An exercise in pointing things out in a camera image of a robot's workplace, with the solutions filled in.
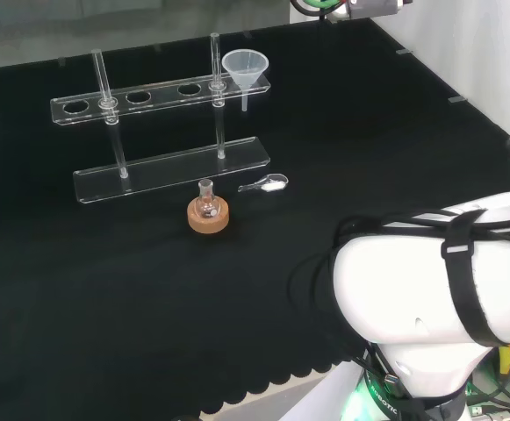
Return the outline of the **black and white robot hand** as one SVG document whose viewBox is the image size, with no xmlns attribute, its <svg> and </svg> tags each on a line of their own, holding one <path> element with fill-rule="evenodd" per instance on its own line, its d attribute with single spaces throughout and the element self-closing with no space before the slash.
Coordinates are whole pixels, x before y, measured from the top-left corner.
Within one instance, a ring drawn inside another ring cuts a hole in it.
<svg viewBox="0 0 510 421">
<path fill-rule="evenodd" d="M 335 8 L 331 13 L 326 15 L 326 19 L 330 22 L 350 20 L 349 6 L 346 3 L 341 3 L 338 8 Z"/>
</svg>

